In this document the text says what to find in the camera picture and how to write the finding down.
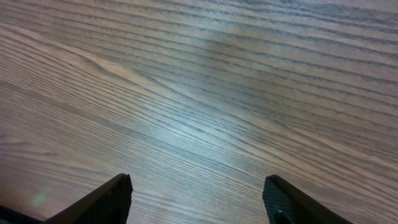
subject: wooden surface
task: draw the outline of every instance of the wooden surface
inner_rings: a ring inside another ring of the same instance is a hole
[[[0,204],[131,174],[129,223],[267,223],[279,174],[398,222],[398,3],[0,0]]]

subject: wooden table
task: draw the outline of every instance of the wooden table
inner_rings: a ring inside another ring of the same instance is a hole
[[[398,2],[0,0],[0,204],[131,174],[129,223],[267,223],[279,174],[398,222]]]

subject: black plastic part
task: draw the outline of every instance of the black plastic part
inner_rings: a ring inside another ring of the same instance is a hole
[[[352,224],[278,175],[266,178],[262,199],[270,224]]]

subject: table surface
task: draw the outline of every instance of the table surface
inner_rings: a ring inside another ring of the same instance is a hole
[[[267,223],[279,174],[398,222],[398,2],[0,0],[0,204],[118,173],[129,223]]]

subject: wood grain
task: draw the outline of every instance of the wood grain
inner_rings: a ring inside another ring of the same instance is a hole
[[[0,203],[131,174],[129,223],[267,223],[279,174],[398,218],[398,3],[0,0]]]

